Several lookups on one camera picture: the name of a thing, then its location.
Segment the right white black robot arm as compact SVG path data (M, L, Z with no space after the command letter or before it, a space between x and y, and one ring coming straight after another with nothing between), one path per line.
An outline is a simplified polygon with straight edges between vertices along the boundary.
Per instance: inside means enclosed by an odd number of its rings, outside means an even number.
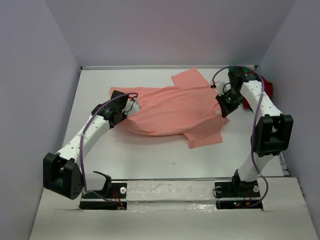
M267 163L288 149L293 117L282 113L265 91L265 83L255 70L242 65L227 66L230 89L222 89L216 96L222 117L226 118L246 100L254 112L250 153L231 181L217 182L213 194L218 199L241 198L252 193L259 196L258 177Z

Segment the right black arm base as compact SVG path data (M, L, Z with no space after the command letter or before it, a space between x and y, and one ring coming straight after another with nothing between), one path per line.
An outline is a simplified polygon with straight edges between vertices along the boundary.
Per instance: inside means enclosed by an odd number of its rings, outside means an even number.
M212 194L217 210L263 209L257 181L238 189L231 181L218 181L214 183Z

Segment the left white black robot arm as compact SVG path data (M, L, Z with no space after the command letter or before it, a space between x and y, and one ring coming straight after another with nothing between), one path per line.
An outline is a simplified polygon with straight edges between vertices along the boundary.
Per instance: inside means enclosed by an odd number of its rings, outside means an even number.
M115 125L125 120L133 109L129 106L130 93L113 91L111 99L98 104L79 132L56 153L43 158L43 187L68 199L87 193L84 158L96 142Z

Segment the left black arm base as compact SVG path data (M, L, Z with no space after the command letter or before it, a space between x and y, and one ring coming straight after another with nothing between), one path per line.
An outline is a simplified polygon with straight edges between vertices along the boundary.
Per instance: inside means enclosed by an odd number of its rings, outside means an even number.
M121 211L127 209L127 181L113 181L107 195L99 196L95 193L82 194L79 208L81 210Z

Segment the pink t shirt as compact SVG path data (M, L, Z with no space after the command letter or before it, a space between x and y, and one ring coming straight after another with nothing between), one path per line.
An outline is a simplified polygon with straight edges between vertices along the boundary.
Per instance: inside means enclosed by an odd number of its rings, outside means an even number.
M222 143L221 130L229 120L222 117L217 91L196 68L171 79L174 85L163 88L110 88L111 93L138 93L141 109L119 125L143 136L184 135L191 149Z

